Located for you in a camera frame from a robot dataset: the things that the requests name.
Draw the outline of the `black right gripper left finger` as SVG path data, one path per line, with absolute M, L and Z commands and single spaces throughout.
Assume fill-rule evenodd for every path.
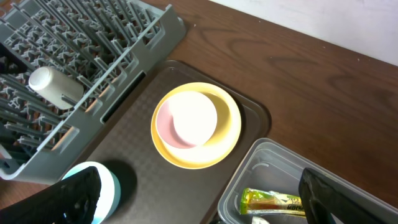
M 1 210 L 1 224 L 92 223 L 101 180 L 90 166 Z

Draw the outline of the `cream cup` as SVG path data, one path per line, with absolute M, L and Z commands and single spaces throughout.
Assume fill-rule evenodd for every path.
M 29 77 L 29 86 L 61 110 L 73 107 L 72 104 L 61 99 L 62 95 L 79 102 L 84 93 L 83 85 L 51 67 L 40 67 L 34 70 Z

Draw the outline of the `light blue bowl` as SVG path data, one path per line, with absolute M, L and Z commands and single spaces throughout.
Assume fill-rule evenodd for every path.
M 77 174 L 87 167 L 95 167 L 98 170 L 101 181 L 99 200 L 96 204 L 92 224 L 100 224 L 109 218 L 117 209 L 121 198 L 121 186 L 118 178 L 104 165 L 99 162 L 82 162 L 72 167 L 62 178 L 62 180 Z

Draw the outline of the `pink bowl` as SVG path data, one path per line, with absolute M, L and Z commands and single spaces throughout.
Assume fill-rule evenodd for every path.
M 197 91 L 167 97 L 155 115 L 155 130 L 160 139 L 176 149 L 203 145 L 214 134 L 217 123 L 215 104 Z

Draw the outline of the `white napkin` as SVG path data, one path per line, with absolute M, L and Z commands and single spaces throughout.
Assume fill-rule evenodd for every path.
M 251 224 L 270 224 L 270 223 L 262 217 L 253 217 Z

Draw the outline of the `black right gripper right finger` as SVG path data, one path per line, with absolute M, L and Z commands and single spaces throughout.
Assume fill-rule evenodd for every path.
M 308 223 L 397 223 L 397 209 L 343 180 L 305 168 L 298 186 Z

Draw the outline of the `green snack wrapper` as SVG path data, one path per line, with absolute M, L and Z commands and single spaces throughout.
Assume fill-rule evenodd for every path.
M 251 188 L 243 190 L 239 212 L 242 215 L 305 216 L 299 196 Z

